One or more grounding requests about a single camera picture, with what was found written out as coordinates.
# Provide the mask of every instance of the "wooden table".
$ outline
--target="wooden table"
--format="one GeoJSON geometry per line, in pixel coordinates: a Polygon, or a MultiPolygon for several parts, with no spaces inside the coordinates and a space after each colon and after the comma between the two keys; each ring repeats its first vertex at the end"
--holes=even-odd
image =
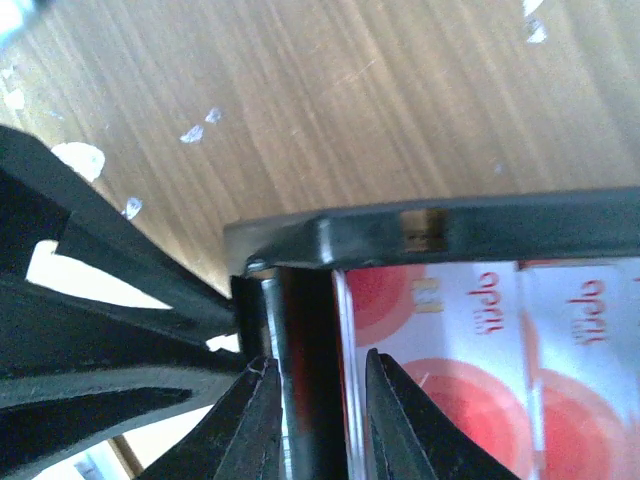
{"type": "Polygon", "coordinates": [[[96,190],[224,288],[230,222],[640,183],[640,3],[534,15],[542,43],[515,0],[60,0],[1,53],[0,122],[98,146],[96,190]]]}

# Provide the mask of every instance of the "white paint speck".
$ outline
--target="white paint speck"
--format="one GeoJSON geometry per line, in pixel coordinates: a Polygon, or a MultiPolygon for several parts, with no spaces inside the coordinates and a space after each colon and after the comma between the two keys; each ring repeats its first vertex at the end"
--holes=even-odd
{"type": "Polygon", "coordinates": [[[2,78],[4,78],[5,80],[7,80],[14,73],[16,73],[16,67],[14,67],[13,65],[11,65],[9,68],[3,68],[2,70],[0,70],[0,75],[2,75],[2,78]]]}
{"type": "Polygon", "coordinates": [[[220,120],[222,120],[222,110],[217,107],[209,110],[209,113],[204,119],[204,121],[207,123],[218,123],[220,120]]]}
{"type": "Polygon", "coordinates": [[[57,118],[58,120],[64,120],[64,117],[60,115],[58,112],[54,112],[53,110],[49,110],[49,115],[53,118],[57,118]]]}
{"type": "Polygon", "coordinates": [[[74,172],[82,176],[89,183],[93,182],[102,173],[105,157],[102,150],[88,143],[71,142],[61,143],[51,151],[74,172]]]}
{"type": "Polygon", "coordinates": [[[197,143],[202,140],[202,135],[204,134],[204,128],[202,125],[196,125],[187,133],[180,137],[180,141],[182,143],[197,143]]]}
{"type": "Polygon", "coordinates": [[[547,29],[544,24],[535,17],[527,19],[527,43],[543,43],[547,40],[547,29]]]}
{"type": "Polygon", "coordinates": [[[528,17],[535,12],[544,0],[522,0],[522,8],[524,9],[524,16],[528,17]]]}
{"type": "Polygon", "coordinates": [[[4,103],[12,110],[22,110],[25,103],[24,93],[19,88],[16,88],[4,97],[4,103]]]}
{"type": "Polygon", "coordinates": [[[133,219],[140,210],[142,209],[142,200],[136,197],[130,197],[127,200],[127,205],[124,207],[124,210],[121,212],[122,216],[127,220],[133,219]]]}

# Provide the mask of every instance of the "black plastic part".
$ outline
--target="black plastic part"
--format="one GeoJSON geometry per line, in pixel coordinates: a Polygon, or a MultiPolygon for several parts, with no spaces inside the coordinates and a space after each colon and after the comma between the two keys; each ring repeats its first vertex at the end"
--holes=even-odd
{"type": "Polygon", "coordinates": [[[277,480],[282,408],[277,362],[257,358],[204,419],[139,480],[277,480]]]}
{"type": "Polygon", "coordinates": [[[366,382],[378,480],[517,480],[462,433],[389,355],[369,351],[366,382]]]}
{"type": "Polygon", "coordinates": [[[58,240],[58,254],[100,268],[198,322],[202,336],[192,338],[204,342],[235,331],[230,300],[156,247],[41,142],[2,126],[0,202],[0,269],[24,275],[35,245],[58,240]]]}
{"type": "Polygon", "coordinates": [[[0,478],[33,478],[102,440],[215,403],[247,357],[212,353],[205,342],[235,329],[229,300],[42,143],[0,127],[0,478]],[[57,253],[173,309],[121,307],[26,282],[41,240],[57,240],[57,253]]]}
{"type": "Polygon", "coordinates": [[[225,243],[231,274],[242,276],[277,266],[637,256],[639,233],[640,189],[628,188],[324,210],[231,225],[225,243]],[[438,212],[438,248],[411,245],[406,212],[438,212]]]}
{"type": "Polygon", "coordinates": [[[231,287],[243,351],[272,351],[279,361],[287,478],[348,478],[331,272],[280,268],[260,277],[232,277],[231,287]]]}
{"type": "Polygon", "coordinates": [[[2,478],[29,478],[101,440],[210,405],[246,365],[241,354],[209,352],[6,275],[0,351],[2,478]]]}

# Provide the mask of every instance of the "wood grain surface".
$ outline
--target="wood grain surface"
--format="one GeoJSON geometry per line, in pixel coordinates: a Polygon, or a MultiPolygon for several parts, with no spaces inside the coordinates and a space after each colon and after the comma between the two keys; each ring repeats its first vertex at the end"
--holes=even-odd
{"type": "Polygon", "coordinates": [[[540,44],[517,0],[60,0],[0,53],[0,121],[98,146],[97,191],[224,287],[230,222],[640,183],[640,3],[535,16],[540,44]]]}

